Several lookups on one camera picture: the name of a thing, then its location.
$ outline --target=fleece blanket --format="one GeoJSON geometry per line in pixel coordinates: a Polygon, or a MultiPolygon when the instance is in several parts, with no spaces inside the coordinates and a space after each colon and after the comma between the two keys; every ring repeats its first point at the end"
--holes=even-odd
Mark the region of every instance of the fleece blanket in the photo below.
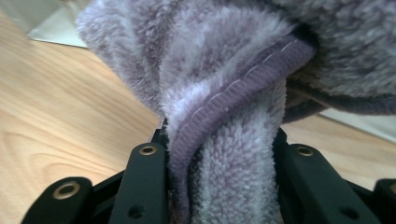
{"type": "Polygon", "coordinates": [[[396,114],[395,21],[386,0],[94,0],[78,32],[168,119],[174,223],[278,223],[276,130],[396,114]]]}

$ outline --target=wooden surface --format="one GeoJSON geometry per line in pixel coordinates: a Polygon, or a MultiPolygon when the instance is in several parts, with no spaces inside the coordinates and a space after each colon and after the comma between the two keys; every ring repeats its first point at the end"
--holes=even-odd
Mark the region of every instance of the wooden surface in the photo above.
{"type": "MultiPolygon", "coordinates": [[[[0,223],[18,223],[51,183],[122,170],[158,119],[86,49],[28,40],[0,12],[0,223]]],[[[396,146],[322,117],[284,125],[366,188],[396,177],[396,146]]]]}

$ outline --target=screw hole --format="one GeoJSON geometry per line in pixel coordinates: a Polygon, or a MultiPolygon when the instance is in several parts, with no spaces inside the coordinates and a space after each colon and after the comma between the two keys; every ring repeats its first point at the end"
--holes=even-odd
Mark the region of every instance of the screw hole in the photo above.
{"type": "Polygon", "coordinates": [[[128,216],[132,219],[139,219],[145,215],[145,207],[141,204],[134,205],[129,209],[128,216]]]}
{"type": "Polygon", "coordinates": [[[80,185],[76,181],[66,182],[53,191],[52,197],[57,200],[67,199],[77,194],[79,188],[80,185]]]}
{"type": "Polygon", "coordinates": [[[314,151],[312,151],[309,148],[306,147],[298,147],[297,148],[297,152],[298,154],[302,155],[302,156],[312,156],[314,155],[314,151]]]}
{"type": "Polygon", "coordinates": [[[139,153],[144,156],[149,156],[154,154],[157,151],[156,147],[143,147],[139,150],[139,153]]]}
{"type": "Polygon", "coordinates": [[[359,214],[353,210],[352,208],[349,207],[341,207],[340,212],[346,216],[349,217],[350,219],[356,220],[359,219],[359,214]]]}

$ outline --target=wooden table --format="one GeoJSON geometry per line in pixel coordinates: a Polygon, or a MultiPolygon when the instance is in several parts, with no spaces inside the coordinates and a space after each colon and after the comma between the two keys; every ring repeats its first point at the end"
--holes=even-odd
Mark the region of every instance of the wooden table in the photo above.
{"type": "MultiPolygon", "coordinates": [[[[97,184],[124,169],[158,122],[87,49],[28,40],[0,13],[0,223],[20,222],[61,178],[97,184]]],[[[318,116],[283,129],[366,188],[396,177],[390,142],[318,116]]]]}

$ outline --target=purple stitched hem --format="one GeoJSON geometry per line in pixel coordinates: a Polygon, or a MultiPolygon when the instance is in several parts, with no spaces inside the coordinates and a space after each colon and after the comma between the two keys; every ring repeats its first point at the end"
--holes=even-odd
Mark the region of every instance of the purple stitched hem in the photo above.
{"type": "Polygon", "coordinates": [[[279,80],[305,65],[313,58],[315,52],[316,48],[303,39],[296,35],[287,35],[264,50],[254,64],[241,72],[242,76],[226,82],[208,95],[202,106],[190,111],[190,115],[180,123],[170,146],[169,161],[171,181],[175,190],[173,195],[177,222],[190,221],[188,167],[205,138],[257,94],[268,90],[279,80]]]}

